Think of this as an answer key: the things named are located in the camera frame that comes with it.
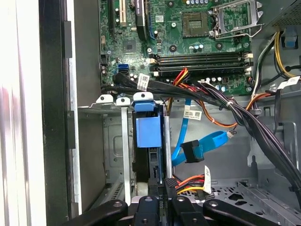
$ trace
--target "chipset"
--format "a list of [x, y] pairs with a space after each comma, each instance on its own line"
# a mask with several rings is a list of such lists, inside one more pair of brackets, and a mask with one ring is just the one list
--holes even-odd
[[183, 13], [183, 37], [204, 37], [209, 35], [207, 13]]
[[136, 41], [135, 40], [125, 40], [123, 41], [123, 53], [133, 54], [136, 53]]

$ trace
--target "motherboard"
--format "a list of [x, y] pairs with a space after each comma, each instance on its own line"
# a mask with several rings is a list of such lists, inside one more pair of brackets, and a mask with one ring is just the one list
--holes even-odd
[[[99, 0], [102, 84], [121, 72], [172, 82], [183, 68], [226, 95], [252, 92], [248, 36], [216, 39], [214, 7], [231, 0]], [[248, 5], [226, 8], [226, 30], [248, 25]]]

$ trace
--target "sticker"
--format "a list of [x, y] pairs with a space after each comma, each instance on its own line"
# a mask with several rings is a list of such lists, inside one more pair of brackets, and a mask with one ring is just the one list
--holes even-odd
[[207, 166], [205, 166], [204, 192], [211, 194], [211, 175]]
[[156, 16], [156, 23], [163, 23], [164, 22], [164, 16]]
[[195, 119], [195, 120], [201, 120], [202, 112], [200, 111], [193, 111], [190, 109], [184, 109], [184, 116], [185, 119]]
[[139, 74], [138, 83], [137, 83], [137, 89], [146, 91], [147, 86], [149, 85], [150, 77], [146, 74]]
[[279, 86], [278, 89], [284, 89], [287, 86], [292, 86], [292, 85], [296, 85], [298, 83], [300, 79], [300, 76], [295, 76], [290, 78], [288, 81], [284, 81], [282, 82]]

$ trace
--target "blue sata port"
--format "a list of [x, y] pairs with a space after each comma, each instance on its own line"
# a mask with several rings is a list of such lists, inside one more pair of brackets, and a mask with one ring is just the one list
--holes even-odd
[[118, 70], [122, 70], [122, 69], [129, 69], [129, 66], [128, 66], [128, 64], [119, 64], [118, 65]]

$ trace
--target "green circuit board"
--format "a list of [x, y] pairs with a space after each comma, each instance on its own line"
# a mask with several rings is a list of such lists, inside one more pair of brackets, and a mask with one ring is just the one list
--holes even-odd
[[[113, 1], [114, 23], [119, 16], [115, 9], [119, 8], [119, 0]], [[116, 25], [114, 35], [109, 30], [109, 1], [99, 0], [100, 8], [100, 40], [101, 54], [108, 57], [107, 73], [102, 76], [103, 84], [112, 84], [112, 76], [118, 72], [118, 64], [129, 64], [129, 74], [148, 74], [153, 77], [149, 67], [149, 53], [160, 56], [187, 55], [195, 53], [219, 53], [219, 52], [249, 52], [250, 40], [247, 36], [239, 39], [234, 38], [215, 40], [209, 37], [208, 31], [212, 29], [213, 23], [210, 17], [212, 7], [230, 2], [231, 0], [209, 0], [207, 4], [187, 4], [183, 0], [150, 0], [148, 6], [148, 21], [150, 37], [147, 41], [141, 41], [138, 37], [135, 24], [135, 9], [131, 0], [126, 1], [126, 26]], [[206, 27], [198, 24], [196, 16], [202, 13], [202, 19], [208, 20]], [[184, 26], [187, 17], [189, 27]], [[230, 30], [236, 26], [248, 24], [248, 7], [246, 4], [236, 8], [228, 8], [224, 11], [224, 24]], [[153, 36], [154, 31], [158, 32], [157, 37]], [[203, 36], [194, 37], [194, 32], [202, 32]], [[202, 49], [195, 50], [195, 46], [202, 46]], [[227, 79], [217, 78], [213, 85], [225, 88], [226, 95], [248, 95], [251, 93], [247, 78], [250, 75], [227, 74]]]

